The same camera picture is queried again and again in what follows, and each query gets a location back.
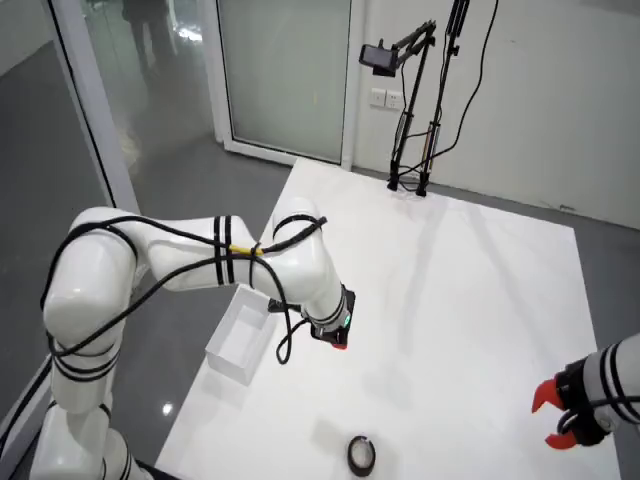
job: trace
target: wall outlet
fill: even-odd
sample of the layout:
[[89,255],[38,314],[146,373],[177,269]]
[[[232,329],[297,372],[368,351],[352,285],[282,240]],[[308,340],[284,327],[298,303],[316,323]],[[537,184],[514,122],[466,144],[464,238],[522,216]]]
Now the wall outlet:
[[387,97],[387,91],[382,88],[372,88],[369,93],[369,104],[376,107],[383,107]]
[[385,106],[387,108],[392,108],[393,110],[402,110],[404,108],[402,92],[387,90],[387,99],[385,100]]

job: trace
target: yellow cable tie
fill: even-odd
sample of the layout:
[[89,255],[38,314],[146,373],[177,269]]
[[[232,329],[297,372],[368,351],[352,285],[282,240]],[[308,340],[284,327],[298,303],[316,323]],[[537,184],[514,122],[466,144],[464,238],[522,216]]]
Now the yellow cable tie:
[[[229,250],[231,250],[232,252],[235,252],[235,253],[244,253],[246,255],[251,255],[251,249],[250,248],[238,247],[237,245],[230,245],[229,246]],[[262,251],[261,248],[257,248],[256,249],[256,255],[258,255],[258,256],[264,255],[264,252]]]

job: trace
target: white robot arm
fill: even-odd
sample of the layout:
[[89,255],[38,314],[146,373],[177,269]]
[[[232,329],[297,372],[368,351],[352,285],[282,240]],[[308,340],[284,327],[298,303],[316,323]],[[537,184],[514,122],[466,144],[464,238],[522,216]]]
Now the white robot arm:
[[[293,199],[274,212],[274,245],[263,247],[239,217],[159,222],[113,208],[80,214],[43,297],[53,402],[31,478],[151,478],[109,429],[123,320],[153,293],[129,305],[141,264],[160,280],[158,288],[173,291],[251,285],[285,309],[285,340],[292,332],[286,309],[299,305],[315,338],[346,347],[355,295],[340,282],[324,246],[323,220],[312,203]],[[289,354],[290,343],[281,363]]]
[[537,388],[532,412],[545,402],[566,410],[546,442],[557,450],[600,443],[620,424],[640,425],[640,334],[571,363]]

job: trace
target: white tabletop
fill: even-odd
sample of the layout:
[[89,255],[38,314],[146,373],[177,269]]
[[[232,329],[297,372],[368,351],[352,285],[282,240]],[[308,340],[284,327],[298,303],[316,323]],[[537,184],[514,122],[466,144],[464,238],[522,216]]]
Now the white tabletop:
[[364,434],[373,479],[620,478],[611,438],[554,451],[544,438],[560,412],[531,414],[536,386],[596,349],[572,229],[303,160],[280,201],[294,195],[328,218],[328,249],[356,292],[349,348],[305,328],[280,366],[279,322],[248,388],[204,361],[159,468],[350,479],[346,445]]

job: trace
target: door frame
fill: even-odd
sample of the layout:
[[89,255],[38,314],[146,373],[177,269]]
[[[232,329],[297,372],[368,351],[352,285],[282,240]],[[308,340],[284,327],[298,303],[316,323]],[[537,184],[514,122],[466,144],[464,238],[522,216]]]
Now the door frame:
[[[202,39],[205,64],[209,80],[209,95],[213,110],[216,140],[225,150],[257,157],[272,162],[293,165],[301,155],[274,150],[239,141],[233,137],[229,93],[222,52],[218,0],[198,0],[202,19]],[[360,97],[360,49],[364,42],[365,0],[351,0],[349,40],[347,52],[347,82],[342,130],[342,153],[340,166],[351,170],[356,140],[358,100]]]
[[[80,1],[41,0],[40,4],[106,204],[139,214]],[[24,403],[0,459],[0,478],[11,476],[40,430],[51,399],[49,361],[47,356],[11,410],[0,419],[0,435],[4,435],[18,406]]]

